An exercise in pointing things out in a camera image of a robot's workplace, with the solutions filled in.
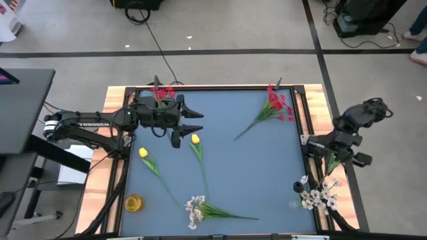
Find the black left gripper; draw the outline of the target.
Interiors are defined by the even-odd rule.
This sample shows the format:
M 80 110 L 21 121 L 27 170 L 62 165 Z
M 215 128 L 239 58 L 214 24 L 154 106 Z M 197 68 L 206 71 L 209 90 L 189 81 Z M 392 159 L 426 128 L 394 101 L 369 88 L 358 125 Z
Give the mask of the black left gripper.
M 136 99 L 137 120 L 143 127 L 175 128 L 171 133 L 171 145 L 173 148 L 179 149 L 182 138 L 203 129 L 199 125 L 180 125 L 181 116 L 197 119 L 203 118 L 204 115 L 188 108 L 184 95 L 178 95 L 176 99 L 166 98 L 160 101 L 163 105 L 158 105 L 154 97 Z

